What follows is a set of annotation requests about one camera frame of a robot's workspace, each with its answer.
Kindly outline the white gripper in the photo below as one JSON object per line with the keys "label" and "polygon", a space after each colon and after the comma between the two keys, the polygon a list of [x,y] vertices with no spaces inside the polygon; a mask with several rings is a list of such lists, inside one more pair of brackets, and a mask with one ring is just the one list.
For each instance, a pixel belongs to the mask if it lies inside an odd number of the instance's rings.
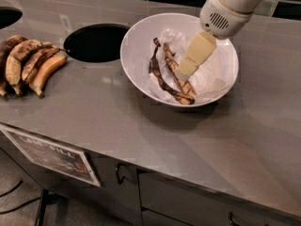
{"label": "white gripper", "polygon": [[216,48],[216,38],[234,37],[250,20],[252,13],[243,13],[226,5],[222,0],[207,0],[199,18],[203,30],[191,39],[175,75],[187,81]]}

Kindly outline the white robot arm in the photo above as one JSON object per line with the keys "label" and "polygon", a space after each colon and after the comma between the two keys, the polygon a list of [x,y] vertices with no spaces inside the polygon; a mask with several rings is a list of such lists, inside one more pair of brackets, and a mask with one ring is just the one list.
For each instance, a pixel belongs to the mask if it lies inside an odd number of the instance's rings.
{"label": "white robot arm", "polygon": [[262,0],[206,0],[200,14],[201,31],[191,40],[175,75],[187,81],[208,59],[216,39],[234,37],[253,16]]}

